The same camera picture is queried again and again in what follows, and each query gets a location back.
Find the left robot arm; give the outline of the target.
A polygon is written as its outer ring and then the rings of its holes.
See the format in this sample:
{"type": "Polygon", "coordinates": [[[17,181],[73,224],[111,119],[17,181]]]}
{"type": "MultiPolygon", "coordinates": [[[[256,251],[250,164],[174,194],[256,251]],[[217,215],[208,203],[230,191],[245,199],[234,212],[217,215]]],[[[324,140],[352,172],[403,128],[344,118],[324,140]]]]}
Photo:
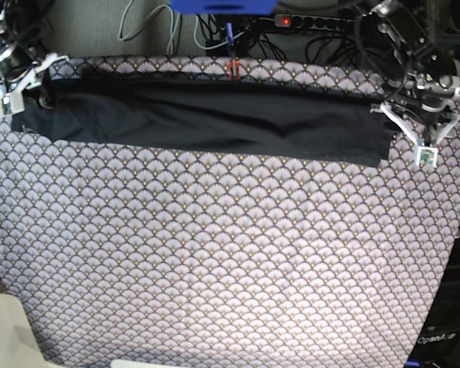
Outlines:
{"type": "Polygon", "coordinates": [[[353,36],[361,55],[385,77],[384,97],[371,106],[398,126],[417,146],[433,148],[460,121],[449,102],[460,96],[460,63],[440,50],[420,20],[400,1],[358,1],[353,36]],[[400,66],[400,77],[388,75],[363,44],[362,22],[378,21],[378,32],[387,36],[400,66]]]}

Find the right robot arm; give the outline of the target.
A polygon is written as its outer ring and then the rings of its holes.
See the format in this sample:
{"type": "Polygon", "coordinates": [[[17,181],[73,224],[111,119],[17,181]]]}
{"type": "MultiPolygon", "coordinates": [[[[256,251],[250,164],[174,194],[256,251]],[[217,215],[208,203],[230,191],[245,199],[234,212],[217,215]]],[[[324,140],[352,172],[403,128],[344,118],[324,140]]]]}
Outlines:
{"type": "Polygon", "coordinates": [[[25,110],[25,98],[51,104],[45,86],[49,69],[68,59],[50,52],[42,39],[52,29],[47,14],[52,1],[0,1],[0,116],[25,110]]]}

